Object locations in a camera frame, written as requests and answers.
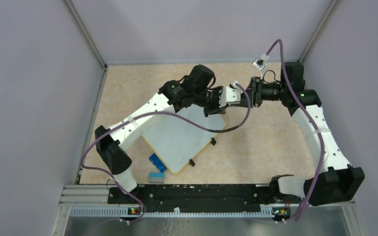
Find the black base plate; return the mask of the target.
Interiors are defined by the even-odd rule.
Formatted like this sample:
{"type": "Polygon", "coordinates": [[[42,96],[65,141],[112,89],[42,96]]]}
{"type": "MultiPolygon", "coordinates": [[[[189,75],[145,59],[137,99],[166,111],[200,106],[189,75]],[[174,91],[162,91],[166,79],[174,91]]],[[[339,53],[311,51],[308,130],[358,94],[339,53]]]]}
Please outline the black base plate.
{"type": "Polygon", "coordinates": [[[111,187],[107,202],[117,205],[142,202],[148,213],[171,212],[176,207],[183,213],[250,213],[261,211],[262,205],[300,202],[293,195],[273,195],[267,184],[145,184],[137,186],[131,194],[111,187]]]}

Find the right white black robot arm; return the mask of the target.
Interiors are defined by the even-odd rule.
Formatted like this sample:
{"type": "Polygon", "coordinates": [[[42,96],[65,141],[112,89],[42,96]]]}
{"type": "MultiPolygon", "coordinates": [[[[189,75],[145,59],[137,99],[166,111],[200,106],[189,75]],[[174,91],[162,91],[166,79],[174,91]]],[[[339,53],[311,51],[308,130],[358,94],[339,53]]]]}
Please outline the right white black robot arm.
{"type": "Polygon", "coordinates": [[[365,178],[364,171],[353,167],[341,152],[317,92],[305,88],[304,71],[303,64],[287,62],[281,68],[280,80],[270,83],[251,77],[246,89],[255,107],[263,101],[280,101],[288,109],[315,163],[315,174],[310,179],[293,175],[272,177],[269,197],[281,203],[292,195],[312,206],[351,201],[365,178]]]}

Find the yellow framed whiteboard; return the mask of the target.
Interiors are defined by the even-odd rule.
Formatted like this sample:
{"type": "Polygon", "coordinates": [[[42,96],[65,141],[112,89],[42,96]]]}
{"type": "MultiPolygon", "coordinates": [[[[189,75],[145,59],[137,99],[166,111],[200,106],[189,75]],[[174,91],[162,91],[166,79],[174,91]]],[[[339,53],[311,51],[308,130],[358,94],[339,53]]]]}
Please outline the yellow framed whiteboard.
{"type": "MultiPolygon", "coordinates": [[[[209,129],[223,130],[226,127],[222,115],[205,117],[203,108],[196,105],[180,110],[178,115],[209,129]]],[[[216,133],[204,131],[173,116],[165,116],[142,135],[173,174],[179,173],[215,136],[216,133]]]]}

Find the grey blue toy brick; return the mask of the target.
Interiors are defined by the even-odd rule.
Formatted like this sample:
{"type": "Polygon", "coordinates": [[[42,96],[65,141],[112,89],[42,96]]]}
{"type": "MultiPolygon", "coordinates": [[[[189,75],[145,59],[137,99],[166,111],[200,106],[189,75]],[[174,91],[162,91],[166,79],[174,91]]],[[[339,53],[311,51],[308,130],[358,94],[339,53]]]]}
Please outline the grey blue toy brick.
{"type": "Polygon", "coordinates": [[[165,174],[164,173],[155,173],[150,172],[148,175],[149,183],[164,184],[165,183],[165,174]]]}

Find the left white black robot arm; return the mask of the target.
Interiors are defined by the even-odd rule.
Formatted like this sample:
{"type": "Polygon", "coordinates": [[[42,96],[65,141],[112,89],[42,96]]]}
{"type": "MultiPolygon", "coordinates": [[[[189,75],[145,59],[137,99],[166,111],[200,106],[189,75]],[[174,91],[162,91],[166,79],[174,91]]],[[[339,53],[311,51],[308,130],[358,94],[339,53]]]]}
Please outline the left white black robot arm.
{"type": "Polygon", "coordinates": [[[210,85],[216,81],[214,72],[204,65],[196,65],[180,80],[167,81],[139,109],[108,128],[95,131],[95,148],[110,171],[111,178],[121,189],[119,196],[126,203],[138,197],[137,181],[131,171],[132,159],[128,148],[146,131],[166,116],[177,117],[183,108],[192,105],[203,108],[205,115],[224,108],[226,87],[210,85]]]}

